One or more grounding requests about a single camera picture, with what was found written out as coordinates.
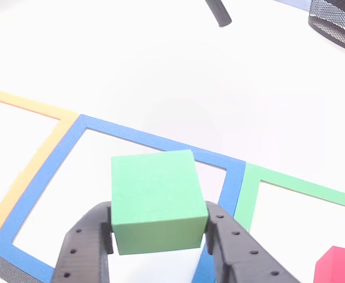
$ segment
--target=green cube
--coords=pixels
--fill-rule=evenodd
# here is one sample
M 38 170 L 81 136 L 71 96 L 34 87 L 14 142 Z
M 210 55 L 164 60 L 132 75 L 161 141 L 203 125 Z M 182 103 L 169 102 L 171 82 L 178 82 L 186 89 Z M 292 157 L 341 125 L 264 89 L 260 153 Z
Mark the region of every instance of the green cube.
M 112 157 L 120 255 L 199 248 L 208 219 L 190 150 Z

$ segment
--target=black mesh container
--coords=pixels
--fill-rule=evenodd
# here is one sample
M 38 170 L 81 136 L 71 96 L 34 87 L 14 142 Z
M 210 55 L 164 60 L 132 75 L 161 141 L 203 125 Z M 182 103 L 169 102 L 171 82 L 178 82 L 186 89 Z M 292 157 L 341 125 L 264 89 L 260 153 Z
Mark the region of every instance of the black mesh container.
M 345 0 L 312 0 L 308 23 L 345 48 Z

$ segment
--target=blue tape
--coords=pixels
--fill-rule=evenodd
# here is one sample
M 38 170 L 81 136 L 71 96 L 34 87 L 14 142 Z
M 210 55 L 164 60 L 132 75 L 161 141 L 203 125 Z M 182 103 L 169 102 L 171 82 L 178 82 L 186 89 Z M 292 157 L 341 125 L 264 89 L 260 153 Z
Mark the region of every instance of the blue tape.
M 190 149 L 196 161 L 225 169 L 226 177 L 219 204 L 228 213 L 234 215 L 245 171 L 244 161 L 123 127 L 108 121 L 80 115 L 37 172 L 0 230 L 0 256 L 27 274 L 43 283 L 49 283 L 54 268 L 20 250 L 12 244 L 12 241 L 50 180 L 86 129 L 99 131 L 158 150 Z M 206 253 L 206 249 L 204 249 L 192 283 L 213 283 L 214 280 L 213 260 Z

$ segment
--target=orange tape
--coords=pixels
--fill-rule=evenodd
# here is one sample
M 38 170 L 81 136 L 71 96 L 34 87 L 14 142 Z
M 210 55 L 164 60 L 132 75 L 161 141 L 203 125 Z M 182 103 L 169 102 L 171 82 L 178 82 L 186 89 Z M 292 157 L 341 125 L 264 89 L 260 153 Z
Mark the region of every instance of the orange tape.
M 39 103 L 27 98 L 13 96 L 7 93 L 0 92 L 0 102 L 9 104 L 24 110 L 35 112 L 47 117 L 59 120 L 60 122 L 54 127 L 50 136 L 38 148 L 36 154 L 27 164 L 23 172 L 21 172 L 7 192 L 6 196 L 0 203 L 0 228 L 6 221 L 11 210 L 26 190 L 27 186 L 44 164 L 48 156 L 52 153 L 54 148 L 74 124 L 79 114 L 50 106 L 48 104 Z

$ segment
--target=red object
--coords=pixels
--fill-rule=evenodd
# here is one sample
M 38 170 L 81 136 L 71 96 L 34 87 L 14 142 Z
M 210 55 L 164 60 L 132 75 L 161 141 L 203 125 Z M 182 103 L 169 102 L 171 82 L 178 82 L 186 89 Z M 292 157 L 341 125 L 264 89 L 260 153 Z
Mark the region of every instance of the red object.
M 314 283 L 345 283 L 345 249 L 331 247 L 316 263 Z

